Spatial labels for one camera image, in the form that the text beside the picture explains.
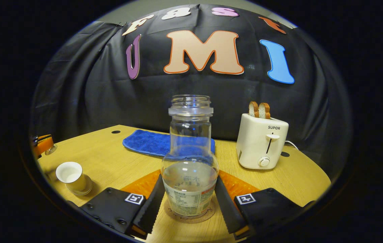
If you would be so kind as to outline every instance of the beige letter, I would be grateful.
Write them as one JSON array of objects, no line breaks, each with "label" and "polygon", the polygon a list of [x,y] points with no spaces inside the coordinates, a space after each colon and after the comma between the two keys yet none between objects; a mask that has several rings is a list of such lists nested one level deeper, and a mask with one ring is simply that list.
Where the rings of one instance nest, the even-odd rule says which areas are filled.
[{"label": "beige letter", "polygon": [[244,68],[239,64],[236,53],[235,39],[238,34],[229,31],[215,31],[205,43],[189,30],[170,32],[167,37],[172,39],[170,62],[164,67],[167,74],[185,73],[190,68],[184,62],[184,52],[198,71],[207,65],[213,52],[215,61],[210,69],[219,74],[242,74]]},{"label": "beige letter", "polygon": [[128,28],[128,30],[126,32],[124,32],[122,35],[126,35],[128,33],[131,33],[133,31],[135,31],[137,28],[137,26],[141,26],[142,24],[144,24],[147,20],[151,19],[152,17],[154,17],[153,14],[151,14],[150,16],[147,16],[145,18],[142,18],[140,20],[136,20],[134,21],[133,23],[131,23],[130,27]]}]

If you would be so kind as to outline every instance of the coaster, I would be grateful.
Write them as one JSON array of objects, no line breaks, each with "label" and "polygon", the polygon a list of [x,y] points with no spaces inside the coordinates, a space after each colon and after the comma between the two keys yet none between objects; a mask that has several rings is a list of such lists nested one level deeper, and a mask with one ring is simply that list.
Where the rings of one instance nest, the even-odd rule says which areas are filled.
[{"label": "coaster", "polygon": [[67,184],[65,184],[65,187],[74,195],[78,195],[78,196],[86,195],[93,188],[93,181],[91,181],[91,178],[87,175],[85,175],[85,180],[86,180],[86,188],[83,189],[82,191],[71,190],[68,188]]},{"label": "coaster", "polygon": [[170,209],[169,200],[166,200],[164,203],[164,210],[165,210],[166,214],[169,215],[169,217],[171,217],[174,220],[179,221],[181,223],[201,223],[201,222],[204,222],[205,220],[209,219],[210,217],[212,217],[215,214],[215,208],[216,207],[214,205],[214,201],[211,200],[210,206],[208,207],[207,211],[203,215],[196,217],[196,218],[193,218],[193,217],[189,218],[189,217],[184,217],[182,215],[176,214],[174,211],[172,211],[172,209]]}]

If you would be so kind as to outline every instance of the blue cloth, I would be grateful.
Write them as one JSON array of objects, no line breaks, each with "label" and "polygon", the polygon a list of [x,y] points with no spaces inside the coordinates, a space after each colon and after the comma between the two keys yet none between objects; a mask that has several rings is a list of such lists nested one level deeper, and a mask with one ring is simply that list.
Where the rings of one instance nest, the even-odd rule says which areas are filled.
[{"label": "blue cloth", "polygon": [[[188,140],[188,144],[204,145],[207,138],[204,137],[183,137],[182,139]],[[142,154],[149,154],[155,156],[165,156],[170,151],[170,135],[159,134],[149,131],[136,130],[122,140],[124,147]],[[211,152],[215,154],[216,143],[211,139]],[[193,153],[192,150],[183,150],[182,153]]]}]

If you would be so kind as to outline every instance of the wooden table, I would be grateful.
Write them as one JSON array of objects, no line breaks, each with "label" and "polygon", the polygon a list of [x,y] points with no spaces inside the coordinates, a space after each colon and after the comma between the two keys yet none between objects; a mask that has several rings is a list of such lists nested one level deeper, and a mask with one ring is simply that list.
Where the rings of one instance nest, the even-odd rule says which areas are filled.
[{"label": "wooden table", "polygon": [[[161,168],[162,157],[147,156],[126,149],[122,140],[136,128],[113,126],[57,143],[56,151],[39,159],[42,170],[48,174],[57,192],[78,206],[82,206],[107,187],[121,189],[129,183]],[[303,153],[291,146],[283,151],[289,157],[280,156],[277,166],[271,170],[253,170],[242,167],[236,157],[236,142],[216,140],[216,157],[220,169],[260,189],[272,187],[299,206],[317,200],[330,186],[330,180],[322,169]],[[93,189],[84,196],[69,192],[55,175],[61,163],[74,161],[82,165],[83,172],[93,181]],[[144,242],[235,242],[227,232],[216,197],[215,214],[201,223],[179,223],[169,217],[163,205],[154,224],[153,232]]]}]

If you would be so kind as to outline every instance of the purple letter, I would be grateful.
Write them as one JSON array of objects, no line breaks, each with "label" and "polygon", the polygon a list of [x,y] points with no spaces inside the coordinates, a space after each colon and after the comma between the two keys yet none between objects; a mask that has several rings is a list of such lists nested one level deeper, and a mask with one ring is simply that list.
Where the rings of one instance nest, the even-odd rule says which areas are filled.
[{"label": "purple letter", "polygon": [[[128,76],[131,79],[137,78],[139,75],[139,67],[141,66],[141,63],[139,62],[139,40],[141,39],[141,34],[138,35],[134,41],[133,44],[127,47],[127,50],[125,51],[125,54],[127,55],[127,71]],[[131,66],[131,47],[134,46],[134,65]]]}]

